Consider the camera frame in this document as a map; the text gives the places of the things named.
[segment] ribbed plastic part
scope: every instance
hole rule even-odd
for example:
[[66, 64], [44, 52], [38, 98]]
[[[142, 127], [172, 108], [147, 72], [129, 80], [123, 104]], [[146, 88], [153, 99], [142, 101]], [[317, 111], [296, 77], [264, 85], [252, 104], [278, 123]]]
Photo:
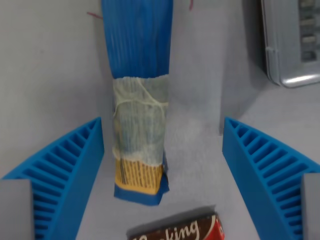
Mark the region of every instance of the ribbed plastic part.
[[102, 0], [113, 78], [169, 73], [173, 0]]
[[222, 152], [261, 240], [302, 240], [302, 176], [320, 173], [320, 166], [228, 117]]
[[36, 240], [74, 240], [104, 155], [97, 118], [51, 143], [3, 179], [32, 182]]

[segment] gray block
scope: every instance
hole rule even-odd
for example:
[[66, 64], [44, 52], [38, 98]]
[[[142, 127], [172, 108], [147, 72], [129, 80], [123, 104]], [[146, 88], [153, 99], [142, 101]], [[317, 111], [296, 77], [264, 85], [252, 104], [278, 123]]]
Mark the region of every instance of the gray block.
[[320, 173], [303, 175], [301, 206], [304, 240], [320, 240]]
[[0, 180], [0, 239], [35, 239], [33, 194], [27, 179]]

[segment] chocolate bar wrapper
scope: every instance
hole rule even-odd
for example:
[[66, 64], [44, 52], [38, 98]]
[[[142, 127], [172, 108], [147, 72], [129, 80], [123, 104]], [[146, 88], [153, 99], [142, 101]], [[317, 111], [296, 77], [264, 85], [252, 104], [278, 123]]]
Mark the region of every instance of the chocolate bar wrapper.
[[224, 240], [225, 234], [217, 214], [179, 223], [128, 240]]

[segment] plastic bag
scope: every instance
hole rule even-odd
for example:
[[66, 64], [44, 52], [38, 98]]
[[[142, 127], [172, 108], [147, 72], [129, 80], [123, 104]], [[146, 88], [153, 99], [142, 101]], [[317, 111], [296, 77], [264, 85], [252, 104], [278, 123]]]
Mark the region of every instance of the plastic bag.
[[115, 197], [159, 204], [169, 190], [164, 136], [173, 0], [102, 0], [113, 75]]

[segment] blue 3d-printed part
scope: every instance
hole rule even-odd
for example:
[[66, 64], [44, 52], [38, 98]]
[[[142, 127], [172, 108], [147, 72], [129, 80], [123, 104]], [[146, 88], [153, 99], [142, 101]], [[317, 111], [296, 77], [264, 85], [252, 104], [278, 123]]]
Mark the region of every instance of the blue 3d-printed part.
[[36, 240], [74, 240], [104, 155], [101, 119], [51, 143], [3, 179], [32, 182]]
[[302, 240], [301, 180], [320, 166], [282, 142], [225, 118], [222, 152], [261, 240]]

